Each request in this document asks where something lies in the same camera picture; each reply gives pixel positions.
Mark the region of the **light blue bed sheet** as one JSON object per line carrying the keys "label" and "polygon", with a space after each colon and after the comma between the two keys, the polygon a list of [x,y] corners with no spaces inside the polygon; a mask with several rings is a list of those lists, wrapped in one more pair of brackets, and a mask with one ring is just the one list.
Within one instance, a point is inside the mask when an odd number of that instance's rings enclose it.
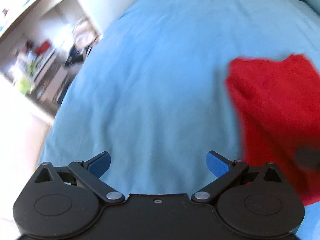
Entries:
{"label": "light blue bed sheet", "polygon": [[[40,162],[107,151],[102,179],[124,195],[198,191],[215,178],[208,151],[245,160],[230,62],[292,54],[319,74],[319,14],[300,0],[138,0],[72,82]],[[319,202],[297,235],[319,239]]]}

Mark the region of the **red knit sweater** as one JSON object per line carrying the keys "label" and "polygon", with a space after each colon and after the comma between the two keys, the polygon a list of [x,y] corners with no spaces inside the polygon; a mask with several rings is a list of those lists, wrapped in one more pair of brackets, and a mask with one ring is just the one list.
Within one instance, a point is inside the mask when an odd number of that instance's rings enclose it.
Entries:
{"label": "red knit sweater", "polygon": [[299,148],[319,148],[319,74],[312,62],[302,54],[281,61],[239,57],[229,64],[226,86],[245,161],[276,163],[304,205],[319,202],[319,172],[295,162]]}

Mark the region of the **white shelving unit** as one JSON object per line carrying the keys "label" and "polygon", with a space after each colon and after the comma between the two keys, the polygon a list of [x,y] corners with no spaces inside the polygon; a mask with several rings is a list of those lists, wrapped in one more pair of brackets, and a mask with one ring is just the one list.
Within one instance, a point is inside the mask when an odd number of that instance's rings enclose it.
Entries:
{"label": "white shelving unit", "polygon": [[51,116],[101,37],[84,0],[1,0],[1,73]]}

